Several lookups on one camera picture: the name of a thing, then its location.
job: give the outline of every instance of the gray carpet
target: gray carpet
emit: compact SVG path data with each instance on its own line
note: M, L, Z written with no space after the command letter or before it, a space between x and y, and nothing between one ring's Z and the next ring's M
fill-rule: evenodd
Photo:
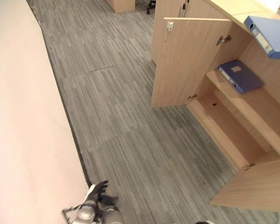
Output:
M110 181L127 224L280 224L279 213L210 205L234 170L186 107L151 108L147 1L120 14L104 0L32 4L88 175Z

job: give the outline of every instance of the blue binder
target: blue binder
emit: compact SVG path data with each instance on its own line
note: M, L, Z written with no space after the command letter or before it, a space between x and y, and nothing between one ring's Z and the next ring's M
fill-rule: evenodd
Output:
M244 23L267 56L280 59L280 20L248 16Z
M240 60L221 64L218 70L239 93L254 90L263 85L263 82Z

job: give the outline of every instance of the black glove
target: black glove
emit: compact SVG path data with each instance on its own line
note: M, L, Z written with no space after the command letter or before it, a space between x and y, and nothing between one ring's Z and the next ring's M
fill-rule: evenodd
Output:
M108 181L103 181L97 184L93 191L87 196L86 201L95 201L98 203L98 199L102 193L106 192L106 188L108 187Z

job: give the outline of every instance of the door latch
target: door latch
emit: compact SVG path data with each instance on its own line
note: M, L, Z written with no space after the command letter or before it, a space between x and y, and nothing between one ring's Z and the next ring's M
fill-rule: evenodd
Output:
M222 44L222 43L226 43L226 42L229 42L229 41L231 41L231 36L230 35L228 35L227 37L225 37L225 38L223 38L223 36L220 36L220 38L219 38L219 40L217 41L217 46L219 45L219 44Z
M174 25L174 22L167 23L167 32L168 33L171 33L171 31L173 30L173 25Z

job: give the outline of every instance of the cabinet door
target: cabinet door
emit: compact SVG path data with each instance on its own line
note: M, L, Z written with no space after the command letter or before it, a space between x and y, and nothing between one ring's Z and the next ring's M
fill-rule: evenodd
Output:
M280 211L280 160L239 171L211 203L244 209Z
M164 18L173 22L163 30L162 48L154 80L152 106L184 105L195 94L220 45L232 27L228 19Z

